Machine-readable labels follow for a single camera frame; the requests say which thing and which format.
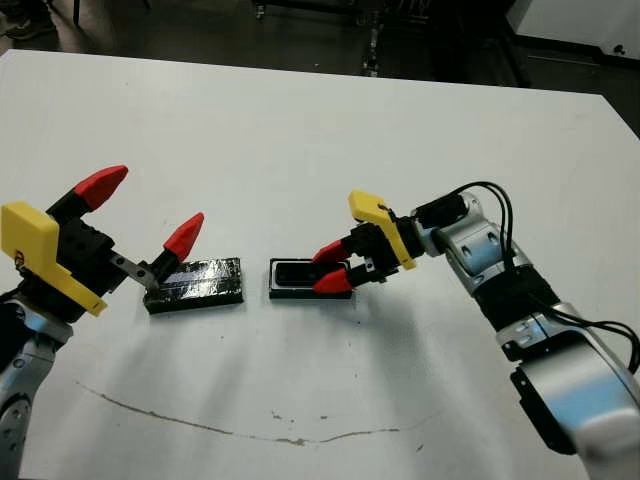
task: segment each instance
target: table surface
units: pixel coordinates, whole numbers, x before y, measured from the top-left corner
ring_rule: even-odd
[[[520,410],[443,258],[352,301],[271,302],[266,284],[269,258],[346,234],[353,188],[406,214],[485,179],[561,298],[637,329],[640,143],[602,97],[27,51],[0,65],[0,201],[44,210],[125,163],[90,222],[149,260],[202,210],[191,258],[240,257],[245,297],[149,317],[134,282],[107,296],[36,397],[24,477],[586,478]]]

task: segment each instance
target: floor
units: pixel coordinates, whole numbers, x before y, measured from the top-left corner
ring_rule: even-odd
[[[354,18],[267,7],[258,21],[250,0],[54,0],[58,35],[26,42],[0,37],[9,48],[83,52],[259,68],[358,75],[368,29]],[[533,88],[603,94],[640,137],[640,70],[604,66],[588,55],[520,47]],[[497,42],[477,42],[465,58],[466,81],[514,86]],[[434,80],[428,37],[388,25],[380,47],[381,77]]]

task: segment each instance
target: black cable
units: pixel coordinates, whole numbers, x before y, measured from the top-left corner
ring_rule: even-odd
[[[501,225],[500,225],[500,252],[502,254],[502,261],[504,263],[505,271],[516,273],[515,265],[513,263],[513,208],[511,200],[507,192],[499,185],[493,182],[478,181],[471,182],[456,188],[449,195],[458,195],[465,190],[472,187],[482,187],[489,190],[497,199],[500,204]],[[640,339],[638,335],[633,331],[631,327],[621,322],[614,321],[600,321],[592,322],[585,320],[584,318],[571,315],[569,313],[560,312],[554,309],[552,306],[538,300],[532,294],[529,297],[536,303],[543,313],[552,316],[556,321],[564,325],[576,326],[580,328],[599,328],[600,330],[606,330],[608,332],[622,335],[631,343],[631,356],[629,358],[629,371],[634,374],[640,368]]]
[[[461,187],[456,188],[453,192],[449,193],[449,195],[458,195],[461,192],[468,190],[471,187],[482,187],[489,190],[493,193],[498,199],[498,203],[500,203],[500,210],[502,215],[502,225],[500,226],[500,239],[504,238],[504,230],[505,230],[505,216],[507,219],[507,237],[506,237],[506,245],[501,241],[500,248],[502,253],[502,261],[504,262],[505,270],[513,271],[515,269],[515,265],[513,264],[513,208],[511,206],[511,200],[509,199],[509,195],[507,192],[498,184],[487,181],[478,181],[471,182],[463,185]]]
[[[640,367],[640,339],[638,338],[638,335],[633,331],[633,329],[629,327],[629,325],[613,321],[592,322],[589,320],[585,320],[584,318],[571,315],[569,313],[560,312],[542,302],[541,300],[537,299],[532,294],[529,294],[529,298],[531,298],[540,307],[543,313],[551,315],[559,323],[581,328],[599,328],[601,330],[617,333],[618,335],[622,335],[623,337],[625,337],[631,343],[631,357],[629,358],[629,365],[627,368],[632,374],[638,371],[638,368]]]

